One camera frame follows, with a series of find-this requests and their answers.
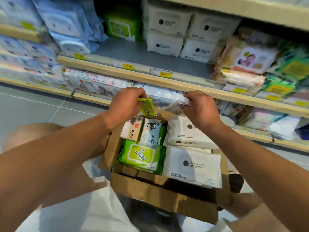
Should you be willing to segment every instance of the person's right hand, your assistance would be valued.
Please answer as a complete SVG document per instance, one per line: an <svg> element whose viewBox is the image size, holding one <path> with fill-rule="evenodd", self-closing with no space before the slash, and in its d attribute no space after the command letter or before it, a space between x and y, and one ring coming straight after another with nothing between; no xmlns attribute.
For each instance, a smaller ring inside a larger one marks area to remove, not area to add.
<svg viewBox="0 0 309 232"><path fill-rule="evenodd" d="M112 103L106 112L106 123L112 129L118 124L133 119L140 110L143 102L138 98L147 98L143 88L130 87L120 90L112 99Z"/></svg>
<svg viewBox="0 0 309 232"><path fill-rule="evenodd" d="M206 131L223 124L211 96L201 91L190 91L185 97L190 99L190 104L184 107L183 112L198 129Z"/></svg>

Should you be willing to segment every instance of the floor tile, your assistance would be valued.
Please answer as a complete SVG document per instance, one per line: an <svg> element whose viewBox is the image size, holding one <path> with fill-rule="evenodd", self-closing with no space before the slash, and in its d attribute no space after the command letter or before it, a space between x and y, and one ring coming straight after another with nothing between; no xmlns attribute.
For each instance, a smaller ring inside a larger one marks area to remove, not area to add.
<svg viewBox="0 0 309 232"><path fill-rule="evenodd" d="M14 85L7 85L4 83L0 83L0 93L9 94L12 96L21 97L54 106L60 106L64 101L64 98L61 96L35 91L27 88L17 87Z"/></svg>
<svg viewBox="0 0 309 232"><path fill-rule="evenodd" d="M72 111L64 108L59 108L55 116L50 121L63 126L70 126L80 121L86 120L93 117L93 115Z"/></svg>
<svg viewBox="0 0 309 232"><path fill-rule="evenodd" d="M0 94L0 153L4 137L20 125L49 122L58 107Z"/></svg>
<svg viewBox="0 0 309 232"><path fill-rule="evenodd" d="M108 110L108 107L106 106L102 106L95 103L88 103L76 99L66 99L61 107L72 109L75 111L90 113L93 115L98 115L99 113Z"/></svg>

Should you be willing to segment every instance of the cardboard box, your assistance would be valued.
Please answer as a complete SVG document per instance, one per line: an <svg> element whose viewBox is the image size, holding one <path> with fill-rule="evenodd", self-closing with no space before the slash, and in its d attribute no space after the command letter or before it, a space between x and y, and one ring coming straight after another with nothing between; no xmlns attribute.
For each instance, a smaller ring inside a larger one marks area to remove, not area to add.
<svg viewBox="0 0 309 232"><path fill-rule="evenodd" d="M171 113L157 109L158 119L166 121ZM230 203L230 185L227 159L222 154L222 189L208 189L123 166L117 162L122 139L120 125L113 130L106 151L99 163L101 169L111 169L111 187L118 193L133 199L144 201L170 212L180 213L204 222L216 224L218 221L218 203Z"/></svg>

